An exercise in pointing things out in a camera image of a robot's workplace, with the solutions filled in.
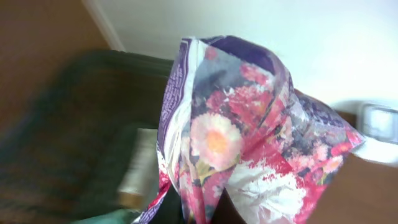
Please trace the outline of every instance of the orange flower center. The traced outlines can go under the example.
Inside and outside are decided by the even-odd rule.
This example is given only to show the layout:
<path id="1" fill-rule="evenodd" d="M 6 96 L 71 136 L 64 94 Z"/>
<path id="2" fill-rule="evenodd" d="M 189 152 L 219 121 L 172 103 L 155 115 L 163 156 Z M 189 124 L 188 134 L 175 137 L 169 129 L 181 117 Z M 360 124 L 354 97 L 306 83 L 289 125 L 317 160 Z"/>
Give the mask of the orange flower center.
<path id="1" fill-rule="evenodd" d="M 221 154 L 226 151 L 227 140 L 218 131 L 209 131 L 206 135 L 207 148 L 215 153 Z"/>

